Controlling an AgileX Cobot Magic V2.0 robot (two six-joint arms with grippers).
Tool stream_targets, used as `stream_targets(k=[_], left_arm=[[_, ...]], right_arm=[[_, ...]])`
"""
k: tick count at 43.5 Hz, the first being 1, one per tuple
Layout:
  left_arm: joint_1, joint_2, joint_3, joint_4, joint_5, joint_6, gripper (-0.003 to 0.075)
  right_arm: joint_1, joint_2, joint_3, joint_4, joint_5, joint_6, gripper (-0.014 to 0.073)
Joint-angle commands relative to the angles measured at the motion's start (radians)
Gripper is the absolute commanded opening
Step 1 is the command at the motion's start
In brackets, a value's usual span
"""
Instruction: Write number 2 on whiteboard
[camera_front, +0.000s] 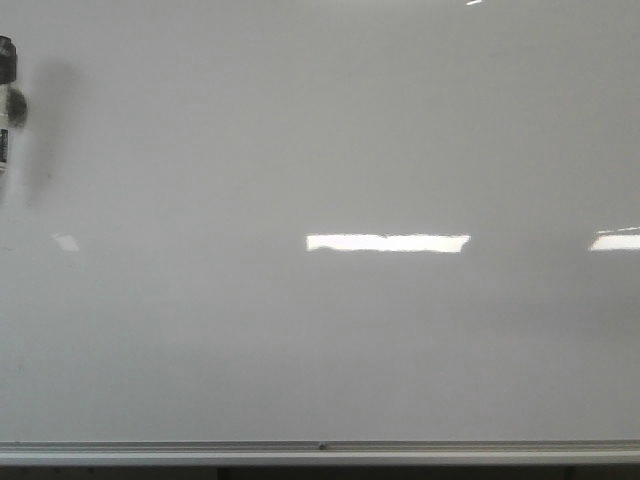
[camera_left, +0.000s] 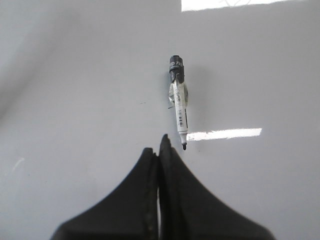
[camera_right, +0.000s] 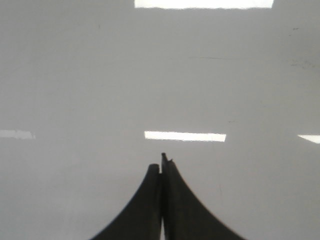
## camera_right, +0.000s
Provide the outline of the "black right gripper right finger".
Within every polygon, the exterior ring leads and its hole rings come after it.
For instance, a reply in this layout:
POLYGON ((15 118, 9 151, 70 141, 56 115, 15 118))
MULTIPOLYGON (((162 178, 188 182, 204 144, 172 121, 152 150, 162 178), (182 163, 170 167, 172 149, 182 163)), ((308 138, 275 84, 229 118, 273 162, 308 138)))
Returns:
POLYGON ((175 162, 161 154, 162 217, 166 240, 242 240, 195 196, 175 162))

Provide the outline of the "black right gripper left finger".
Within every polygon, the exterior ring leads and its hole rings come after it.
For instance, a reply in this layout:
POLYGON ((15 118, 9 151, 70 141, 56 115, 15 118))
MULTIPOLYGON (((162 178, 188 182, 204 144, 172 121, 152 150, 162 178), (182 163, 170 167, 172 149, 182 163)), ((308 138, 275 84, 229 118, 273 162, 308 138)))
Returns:
POLYGON ((124 209, 93 240, 159 240, 162 228, 162 175, 150 164, 124 209))

